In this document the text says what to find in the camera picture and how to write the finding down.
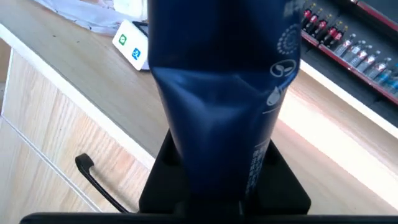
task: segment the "black drawer handle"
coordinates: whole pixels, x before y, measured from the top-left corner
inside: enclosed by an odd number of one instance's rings
[[[91,183],[102,196],[104,196],[117,210],[119,210],[119,212],[129,213],[129,211],[117,202],[109,193],[107,193],[107,191],[90,174],[90,167],[94,166],[94,162],[87,154],[83,153],[80,156],[76,156],[75,162],[80,173],[86,177],[88,182]]]

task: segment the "wooden countertop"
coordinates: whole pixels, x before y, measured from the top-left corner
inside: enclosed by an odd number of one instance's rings
[[[151,74],[135,71],[110,37],[36,2],[0,5],[0,37],[151,168],[168,129]],[[272,138],[310,196],[336,202],[313,213],[397,213],[397,129],[308,64],[301,69]]]

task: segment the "blue logo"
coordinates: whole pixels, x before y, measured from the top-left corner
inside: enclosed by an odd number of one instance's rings
[[[140,55],[141,55],[141,51],[139,51],[137,48],[135,48],[135,49],[132,51],[132,57],[133,57],[134,59],[138,60],[138,58],[139,58]]]

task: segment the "black holder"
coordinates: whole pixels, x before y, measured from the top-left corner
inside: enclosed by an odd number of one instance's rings
[[[187,178],[169,131],[139,200],[140,212],[172,214],[189,201]],[[245,215],[303,215],[310,205],[310,197],[271,141],[257,187],[244,205]]]

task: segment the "wooden drawer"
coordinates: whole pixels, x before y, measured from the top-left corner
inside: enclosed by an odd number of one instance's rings
[[[0,119],[1,223],[34,212],[95,212],[40,156]]]
[[[100,210],[116,212],[76,168],[75,157],[84,152],[95,163],[96,180],[128,210],[137,210],[149,170],[16,52],[6,91],[5,119]]]

